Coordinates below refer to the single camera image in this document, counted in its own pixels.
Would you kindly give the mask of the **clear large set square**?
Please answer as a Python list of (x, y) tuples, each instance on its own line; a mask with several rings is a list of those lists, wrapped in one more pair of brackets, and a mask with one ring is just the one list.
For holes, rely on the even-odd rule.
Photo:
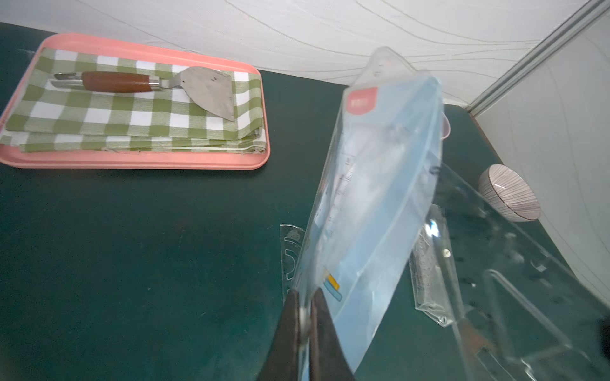
[(446, 165), (426, 222), (468, 380), (607, 380), (609, 309)]

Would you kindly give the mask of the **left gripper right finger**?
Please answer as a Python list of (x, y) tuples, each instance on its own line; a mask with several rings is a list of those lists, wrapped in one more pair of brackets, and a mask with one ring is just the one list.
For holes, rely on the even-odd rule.
[(311, 300), (309, 379), (355, 381), (340, 345), (324, 293), (319, 288)]

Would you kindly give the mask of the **clear protractor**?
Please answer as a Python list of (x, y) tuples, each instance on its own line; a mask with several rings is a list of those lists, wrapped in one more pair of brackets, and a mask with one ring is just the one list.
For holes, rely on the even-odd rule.
[(283, 300), (286, 300), (292, 286), (292, 280), (294, 279), (295, 272), (297, 270), (304, 235), (305, 230), (298, 226), (289, 224), (280, 225), (281, 282)]

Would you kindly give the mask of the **blue ruler set package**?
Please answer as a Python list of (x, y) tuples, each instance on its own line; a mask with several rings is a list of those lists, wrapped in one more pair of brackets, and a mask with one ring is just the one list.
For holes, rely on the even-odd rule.
[(323, 292), (351, 371), (373, 341), (432, 204), (442, 120), (433, 76), (344, 91), (292, 287), (301, 306)]

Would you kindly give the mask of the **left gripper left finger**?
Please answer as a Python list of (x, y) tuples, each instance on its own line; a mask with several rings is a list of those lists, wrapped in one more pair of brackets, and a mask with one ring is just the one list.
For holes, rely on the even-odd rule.
[(299, 379), (300, 306), (299, 295), (290, 290), (258, 381)]

